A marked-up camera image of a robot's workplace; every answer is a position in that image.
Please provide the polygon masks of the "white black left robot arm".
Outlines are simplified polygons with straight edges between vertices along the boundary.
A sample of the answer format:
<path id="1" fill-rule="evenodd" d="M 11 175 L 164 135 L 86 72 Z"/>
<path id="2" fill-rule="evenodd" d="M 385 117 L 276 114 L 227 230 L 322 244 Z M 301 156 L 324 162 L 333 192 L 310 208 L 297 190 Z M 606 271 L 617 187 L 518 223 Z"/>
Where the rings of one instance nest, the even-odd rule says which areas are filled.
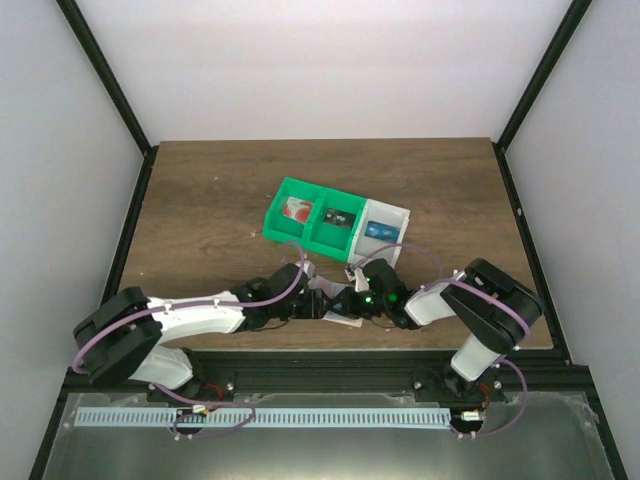
<path id="1" fill-rule="evenodd" d="M 73 330 L 74 372 L 97 387 L 126 380 L 158 383 L 181 403 L 196 402 L 204 379 L 184 348 L 169 342 L 216 333 L 258 332 L 273 319 L 321 319 L 336 293 L 309 261 L 282 266 L 210 296 L 162 299 L 128 287 Z"/>

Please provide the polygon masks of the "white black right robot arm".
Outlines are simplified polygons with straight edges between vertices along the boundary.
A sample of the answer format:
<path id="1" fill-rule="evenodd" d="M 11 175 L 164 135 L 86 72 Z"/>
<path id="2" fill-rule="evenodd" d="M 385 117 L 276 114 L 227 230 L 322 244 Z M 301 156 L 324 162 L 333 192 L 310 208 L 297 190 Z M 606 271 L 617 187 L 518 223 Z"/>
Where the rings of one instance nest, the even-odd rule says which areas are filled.
<path id="1" fill-rule="evenodd" d="M 400 329 L 415 330 L 457 317 L 469 336 L 453 355 L 444 378 L 458 403 L 480 390 L 479 378 L 527 339 L 544 315 L 540 297 L 485 259 L 477 258 L 450 278 L 411 289 L 384 259 L 347 269 L 351 283 L 323 298 L 325 318 L 385 316 Z"/>

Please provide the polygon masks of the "beige leather card holder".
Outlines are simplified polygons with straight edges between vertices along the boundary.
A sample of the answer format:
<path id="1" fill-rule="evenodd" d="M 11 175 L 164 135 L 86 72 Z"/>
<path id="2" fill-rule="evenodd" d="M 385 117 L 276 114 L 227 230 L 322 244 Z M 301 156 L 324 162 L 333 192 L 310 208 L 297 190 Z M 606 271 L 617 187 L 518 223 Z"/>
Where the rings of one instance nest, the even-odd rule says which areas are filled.
<path id="1" fill-rule="evenodd" d="M 311 317 L 359 329 L 363 318 L 358 309 L 358 295 L 351 284 L 336 283 L 322 276 L 309 281 Z"/>

